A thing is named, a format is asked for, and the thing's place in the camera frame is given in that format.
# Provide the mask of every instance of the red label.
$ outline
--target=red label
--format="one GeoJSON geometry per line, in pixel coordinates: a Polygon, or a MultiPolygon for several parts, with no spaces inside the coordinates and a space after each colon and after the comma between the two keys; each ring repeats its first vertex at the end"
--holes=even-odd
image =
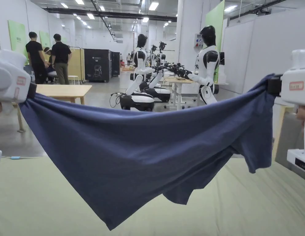
{"type": "Polygon", "coordinates": [[[289,90],[290,91],[300,91],[304,89],[304,82],[298,81],[298,82],[291,82],[289,83],[289,90]]]}
{"type": "Polygon", "coordinates": [[[17,87],[16,90],[15,90],[15,95],[13,97],[15,100],[18,100],[19,91],[20,91],[20,88],[17,87]]]}
{"type": "Polygon", "coordinates": [[[25,83],[26,83],[26,78],[18,76],[17,84],[21,86],[25,86],[25,83]]]}

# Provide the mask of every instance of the black cabinet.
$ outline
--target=black cabinet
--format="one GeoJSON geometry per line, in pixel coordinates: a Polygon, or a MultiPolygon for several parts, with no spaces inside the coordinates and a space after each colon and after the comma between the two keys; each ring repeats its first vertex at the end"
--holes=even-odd
{"type": "Polygon", "coordinates": [[[111,51],[85,49],[85,74],[90,82],[109,82],[112,77],[111,51]]]}
{"type": "Polygon", "coordinates": [[[112,76],[120,75],[120,53],[111,52],[112,58],[112,76]]]}

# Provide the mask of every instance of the black t-shirt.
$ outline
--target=black t-shirt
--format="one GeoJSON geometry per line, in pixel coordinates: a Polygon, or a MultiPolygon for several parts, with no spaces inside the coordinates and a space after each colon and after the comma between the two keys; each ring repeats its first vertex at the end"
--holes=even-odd
{"type": "Polygon", "coordinates": [[[57,42],[52,47],[52,55],[56,56],[54,63],[68,63],[68,55],[71,54],[71,51],[68,45],[57,42]]]}
{"type": "Polygon", "coordinates": [[[30,41],[25,45],[26,51],[30,53],[32,64],[44,64],[39,51],[43,51],[42,44],[36,41],[30,41]]]}
{"type": "Polygon", "coordinates": [[[49,58],[48,62],[50,63],[50,65],[48,67],[52,67],[53,60],[52,60],[52,56],[51,55],[50,55],[50,58],[49,58]]]}

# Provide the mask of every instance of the person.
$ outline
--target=person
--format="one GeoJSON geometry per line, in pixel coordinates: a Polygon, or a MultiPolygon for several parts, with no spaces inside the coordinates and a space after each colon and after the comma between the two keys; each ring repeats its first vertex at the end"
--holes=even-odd
{"type": "Polygon", "coordinates": [[[72,54],[68,45],[62,43],[62,37],[59,34],[54,35],[56,43],[52,47],[52,67],[56,70],[60,84],[69,84],[68,65],[72,54]]]}
{"type": "Polygon", "coordinates": [[[46,48],[44,49],[44,53],[45,53],[46,55],[50,56],[48,62],[46,63],[46,64],[48,65],[48,67],[46,68],[47,73],[50,73],[50,72],[52,72],[52,71],[55,71],[55,69],[52,67],[52,60],[53,60],[53,59],[52,59],[52,55],[51,55],[51,50],[50,50],[50,48],[49,48],[49,47],[46,47],[46,48]]]}
{"type": "Polygon", "coordinates": [[[305,122],[305,106],[300,106],[297,112],[297,119],[305,122]]]}
{"type": "Polygon", "coordinates": [[[127,66],[130,66],[130,54],[127,56],[127,66]]]}
{"type": "Polygon", "coordinates": [[[43,55],[42,44],[36,41],[37,34],[35,32],[30,32],[29,37],[31,41],[25,46],[27,56],[29,57],[29,63],[34,71],[35,83],[43,84],[47,78],[47,64],[43,55]]]}
{"type": "Polygon", "coordinates": [[[121,63],[121,67],[122,67],[122,62],[123,62],[123,56],[122,53],[120,54],[120,63],[121,63]]]}

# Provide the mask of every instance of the electrical box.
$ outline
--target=electrical box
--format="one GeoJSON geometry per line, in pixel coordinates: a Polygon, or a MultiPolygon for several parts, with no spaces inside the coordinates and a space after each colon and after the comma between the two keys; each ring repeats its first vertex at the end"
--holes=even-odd
{"type": "Polygon", "coordinates": [[[194,39],[194,48],[203,48],[203,39],[200,34],[195,34],[195,39],[194,39]]]}

